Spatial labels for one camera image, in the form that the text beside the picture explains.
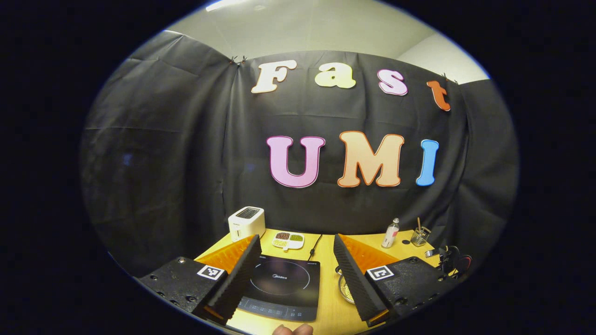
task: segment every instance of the black curtain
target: black curtain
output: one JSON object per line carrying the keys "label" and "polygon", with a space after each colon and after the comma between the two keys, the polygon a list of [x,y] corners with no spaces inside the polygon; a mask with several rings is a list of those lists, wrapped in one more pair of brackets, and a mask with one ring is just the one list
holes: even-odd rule
{"label": "black curtain", "polygon": [[[258,66],[284,60],[297,67],[277,90],[251,93]],[[351,66],[353,88],[315,83],[319,66],[332,62]],[[381,69],[403,75],[408,93],[385,94]],[[450,111],[435,103],[432,80],[446,89]],[[403,136],[400,185],[338,186],[343,131],[363,132],[373,150],[387,134]],[[305,167],[300,139],[325,139],[314,184],[298,189],[273,179],[266,140],[279,135],[294,140],[294,174]],[[440,147],[435,182],[421,187],[424,139]],[[115,260],[139,276],[176,256],[197,256],[244,206],[264,208],[270,228],[325,234],[384,232],[394,217],[401,229],[413,229],[419,216],[433,230],[433,245],[454,244],[478,260],[507,221],[517,159],[513,124],[490,80],[458,85],[401,61],[339,51],[235,64],[162,32],[107,81],[89,115],[81,162],[91,221]]]}

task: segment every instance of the letter m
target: letter m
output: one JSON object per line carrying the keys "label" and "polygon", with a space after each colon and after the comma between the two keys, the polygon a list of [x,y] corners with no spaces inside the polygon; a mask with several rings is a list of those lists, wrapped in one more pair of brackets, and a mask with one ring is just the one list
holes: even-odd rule
{"label": "letter m", "polygon": [[403,137],[395,134],[385,135],[376,153],[373,152],[366,135],[362,132],[342,132],[339,138],[346,144],[346,161],[343,176],[337,180],[337,185],[341,187],[360,185],[360,179],[356,176],[358,168],[367,185],[372,184],[379,170],[381,175],[377,178],[377,185],[382,187],[399,185],[401,182],[399,152],[403,145]]}

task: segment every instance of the blue letter i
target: blue letter i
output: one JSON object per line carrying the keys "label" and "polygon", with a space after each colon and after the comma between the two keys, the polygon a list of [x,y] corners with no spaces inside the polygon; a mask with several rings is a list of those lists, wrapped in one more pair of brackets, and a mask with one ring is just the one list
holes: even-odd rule
{"label": "blue letter i", "polygon": [[419,186],[429,186],[434,183],[434,160],[437,156],[439,143],[431,139],[424,139],[420,146],[424,150],[424,156],[422,159],[422,171],[418,179],[416,179],[416,184]]}

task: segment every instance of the black foam pad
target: black foam pad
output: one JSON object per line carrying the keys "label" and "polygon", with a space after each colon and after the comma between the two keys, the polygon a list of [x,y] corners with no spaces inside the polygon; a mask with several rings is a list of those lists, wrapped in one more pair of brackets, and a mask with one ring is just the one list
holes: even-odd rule
{"label": "black foam pad", "polygon": [[387,307],[364,277],[350,251],[337,234],[333,242],[333,253],[340,269],[342,269],[342,274],[354,299],[354,305],[356,305],[360,320],[368,321],[386,310]]}
{"label": "black foam pad", "polygon": [[234,311],[242,299],[244,291],[250,282],[250,277],[253,275],[254,268],[259,263],[260,254],[259,236],[255,235],[250,241],[248,248],[240,256],[232,273],[226,277],[207,303],[207,306],[222,316],[224,320],[210,314],[205,314],[200,306],[193,313],[202,317],[208,317],[215,322],[225,325],[234,315]]}

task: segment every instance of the water bottle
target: water bottle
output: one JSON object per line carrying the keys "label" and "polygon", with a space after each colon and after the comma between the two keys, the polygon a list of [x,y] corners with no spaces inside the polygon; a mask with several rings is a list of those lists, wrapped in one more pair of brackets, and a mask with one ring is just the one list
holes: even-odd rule
{"label": "water bottle", "polygon": [[399,219],[394,218],[393,222],[387,227],[387,232],[385,233],[385,238],[383,239],[383,243],[381,243],[381,247],[391,248],[399,231],[398,223]]}

